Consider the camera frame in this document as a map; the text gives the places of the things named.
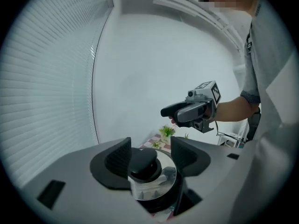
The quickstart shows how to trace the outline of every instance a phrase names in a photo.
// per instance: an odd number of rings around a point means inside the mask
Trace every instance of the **white wall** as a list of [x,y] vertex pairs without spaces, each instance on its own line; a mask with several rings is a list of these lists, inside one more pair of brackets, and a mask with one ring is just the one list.
[[[148,14],[122,15],[114,32],[101,37],[95,63],[93,107],[101,142],[131,137],[133,146],[142,144],[169,123],[160,110],[204,81],[217,81],[222,102],[239,95],[233,57],[209,33]],[[232,124],[219,127],[230,131]],[[216,131],[179,128],[177,135],[185,133],[218,141]]]

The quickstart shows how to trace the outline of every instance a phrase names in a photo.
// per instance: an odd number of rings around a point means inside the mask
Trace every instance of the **gray surface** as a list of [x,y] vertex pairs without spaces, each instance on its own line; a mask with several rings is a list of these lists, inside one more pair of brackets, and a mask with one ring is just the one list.
[[[299,125],[282,126],[259,141],[248,142],[244,149],[185,140],[206,151],[211,164],[199,176],[186,178],[187,186],[203,200],[169,223],[241,224],[262,210],[281,189],[294,165],[298,129]],[[89,171],[90,160],[119,141],[65,155],[29,182],[24,194],[35,199],[50,180],[57,179],[65,181],[66,186],[54,205],[55,219],[86,224],[155,223],[129,191],[108,190]],[[238,160],[228,158],[230,153],[240,154]]]
[[204,106],[206,106],[205,102],[194,102],[194,104],[181,109],[178,112],[178,122],[189,122],[202,117],[203,113],[199,114],[198,109]]
[[91,159],[120,141],[122,140],[65,155],[31,180],[24,187],[24,193],[35,199],[55,179],[66,182],[66,185],[52,212],[64,219],[65,223],[155,223],[129,191],[108,190],[90,172]]
[[[298,154],[298,130],[298,124],[281,126],[259,141],[248,142],[215,190],[170,223],[241,224],[263,210],[293,168]],[[193,189],[200,191],[190,178],[186,182],[188,187],[194,185]]]
[[210,165],[197,177],[187,177],[188,188],[193,189],[199,194],[201,198],[205,198],[220,184],[225,178],[230,169],[235,165],[236,160],[228,158],[229,154],[242,153],[241,148],[230,148],[225,146],[218,146],[212,144],[206,144],[190,139],[184,139],[178,137],[178,139],[184,140],[186,143],[200,148],[207,152],[211,157]]

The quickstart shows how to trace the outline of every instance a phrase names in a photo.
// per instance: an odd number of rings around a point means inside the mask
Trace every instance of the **gray machine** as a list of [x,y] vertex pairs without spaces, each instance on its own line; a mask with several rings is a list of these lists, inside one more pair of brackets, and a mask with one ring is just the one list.
[[[216,112],[221,96],[215,85],[203,83],[189,91],[184,102],[161,110],[162,116],[172,116],[179,125],[203,133],[211,130],[204,113],[208,107],[212,114]],[[155,223],[150,210],[164,202],[161,197],[169,192],[174,201],[168,205],[176,206],[170,224],[245,223],[263,210],[288,178],[298,151],[298,128],[283,125],[259,141],[248,142],[244,149],[172,137],[171,156],[136,150],[130,138],[115,140],[61,157],[22,193],[50,223]],[[160,173],[153,169],[156,162],[161,164]],[[137,182],[132,181],[132,172],[141,175],[133,176]],[[156,189],[159,180],[166,184]],[[153,197],[140,191],[145,187],[155,187]]]

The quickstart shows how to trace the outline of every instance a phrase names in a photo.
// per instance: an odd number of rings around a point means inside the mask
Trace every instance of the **ceiling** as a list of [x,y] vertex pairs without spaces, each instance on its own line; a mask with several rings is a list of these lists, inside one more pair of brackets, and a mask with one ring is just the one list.
[[143,4],[154,4],[161,7],[176,9],[181,13],[205,20],[213,27],[220,30],[243,56],[243,47],[249,31],[251,17],[245,12],[211,10],[206,3],[198,0],[136,0]]

